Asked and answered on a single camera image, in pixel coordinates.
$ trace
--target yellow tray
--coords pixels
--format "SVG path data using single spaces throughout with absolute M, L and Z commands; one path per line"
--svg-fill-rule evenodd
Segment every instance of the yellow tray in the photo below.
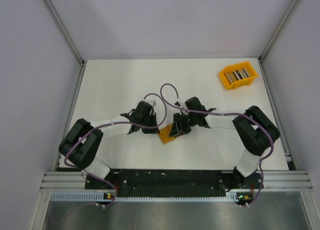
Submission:
M 227 90 L 236 89 L 240 86 L 248 86 L 258 74 L 249 61 L 225 67 L 219 77 Z

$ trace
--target gray wall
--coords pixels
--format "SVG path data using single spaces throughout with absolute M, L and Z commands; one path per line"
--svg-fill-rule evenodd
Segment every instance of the gray wall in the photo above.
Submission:
M 0 0 L 0 224 L 26 229 L 79 65 L 42 0 Z
M 291 148 L 320 199 L 320 0 L 302 0 L 265 61 Z
M 88 59 L 260 56 L 291 0 L 52 0 Z

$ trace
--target gray floor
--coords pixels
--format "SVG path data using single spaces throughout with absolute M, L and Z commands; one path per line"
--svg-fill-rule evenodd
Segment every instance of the gray floor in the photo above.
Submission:
M 54 220 L 83 203 L 53 202 Z M 206 229 L 310 229 L 299 193 L 262 193 L 257 202 L 239 208 L 232 202 L 124 203 L 103 210 L 85 206 L 60 224 L 46 221 L 43 230 L 206 230 Z

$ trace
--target white tabletop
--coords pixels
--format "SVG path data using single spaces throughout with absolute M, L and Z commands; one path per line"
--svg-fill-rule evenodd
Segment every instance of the white tabletop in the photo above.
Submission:
M 259 77 L 250 86 L 226 90 L 218 73 L 227 65 L 250 61 Z M 270 102 L 257 59 L 149 59 L 149 60 L 89 60 L 75 105 L 71 126 L 80 118 L 87 121 L 111 119 L 129 112 L 150 92 L 159 93 L 163 83 L 174 84 L 180 101 L 197 96 L 207 108 L 217 112 L 241 112 L 252 105 L 259 106 L 275 123 Z M 166 87 L 164 96 L 174 103 L 172 88 Z M 158 122 L 164 107 L 156 100 Z M 173 113 L 163 127 L 172 123 Z M 236 131 L 193 127 L 188 135 L 163 145 L 156 134 L 142 131 L 130 135 L 103 138 L 97 153 L 111 168 L 150 169 L 211 169 L 231 170 L 239 162 L 244 146 Z M 65 167 L 63 160 L 60 167 Z M 288 170 L 280 140 L 274 153 L 262 163 L 265 170 Z

